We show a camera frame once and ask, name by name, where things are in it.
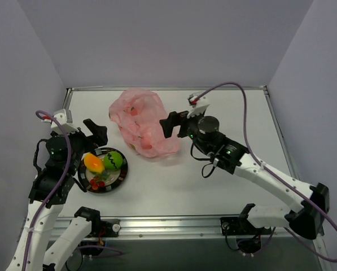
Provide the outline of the yellow orange fake mango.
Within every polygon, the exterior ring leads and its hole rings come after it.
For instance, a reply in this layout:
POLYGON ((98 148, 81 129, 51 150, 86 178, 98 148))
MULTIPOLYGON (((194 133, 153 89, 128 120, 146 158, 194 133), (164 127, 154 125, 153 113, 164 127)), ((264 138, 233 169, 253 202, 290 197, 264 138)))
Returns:
POLYGON ((91 172, 101 174, 104 170, 104 164, 100 158, 93 155, 92 153, 88 153, 84 157, 84 166, 91 172))

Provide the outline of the green fake fruit ball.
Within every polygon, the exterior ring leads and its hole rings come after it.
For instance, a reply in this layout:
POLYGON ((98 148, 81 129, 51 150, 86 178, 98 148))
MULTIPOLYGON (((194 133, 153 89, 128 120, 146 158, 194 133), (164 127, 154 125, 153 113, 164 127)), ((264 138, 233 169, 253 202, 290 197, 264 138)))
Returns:
POLYGON ((108 152, 103 159, 103 164, 106 170, 117 171, 121 168, 123 157, 117 151, 108 152))

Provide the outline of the pink plastic bag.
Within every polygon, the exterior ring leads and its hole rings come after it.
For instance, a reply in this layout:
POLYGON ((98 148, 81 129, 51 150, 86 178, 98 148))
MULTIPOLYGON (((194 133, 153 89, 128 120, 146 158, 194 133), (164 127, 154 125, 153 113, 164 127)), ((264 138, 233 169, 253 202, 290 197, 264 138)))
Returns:
POLYGON ((109 118, 117 124, 124 142, 137 153, 154 158, 179 152, 180 140, 176 137, 165 138, 159 123, 168 113, 153 91, 131 88, 110 105, 109 118))

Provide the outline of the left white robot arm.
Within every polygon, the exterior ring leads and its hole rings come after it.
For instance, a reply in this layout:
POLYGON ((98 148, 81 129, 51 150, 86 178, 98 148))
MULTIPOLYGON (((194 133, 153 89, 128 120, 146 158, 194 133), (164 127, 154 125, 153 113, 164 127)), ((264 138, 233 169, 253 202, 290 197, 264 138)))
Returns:
POLYGON ((103 228, 99 211, 80 207, 65 232, 48 248, 56 220, 67 201, 78 166, 85 153, 107 144, 107 127, 91 119, 84 125, 86 136, 71 121, 44 116, 51 124, 51 137, 44 139, 49 158, 37 175, 29 193, 28 213, 16 251, 7 270, 61 270, 80 242, 98 235, 103 228))

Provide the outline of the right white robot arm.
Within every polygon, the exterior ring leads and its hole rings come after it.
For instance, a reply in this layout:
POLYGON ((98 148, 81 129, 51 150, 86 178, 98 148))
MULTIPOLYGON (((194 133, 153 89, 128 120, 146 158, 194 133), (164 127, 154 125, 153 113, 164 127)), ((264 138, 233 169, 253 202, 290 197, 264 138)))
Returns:
POLYGON ((165 138, 179 126, 179 138, 189 137, 192 145, 206 155, 214 168, 247 179, 281 200, 286 207, 263 207, 249 203, 238 217, 241 231, 251 233, 264 227, 290 228, 297 235, 314 240, 328 213, 329 188, 322 183, 313 186, 255 161, 249 149, 219 131, 213 116, 190 117, 187 111, 173 111, 159 121, 165 138))

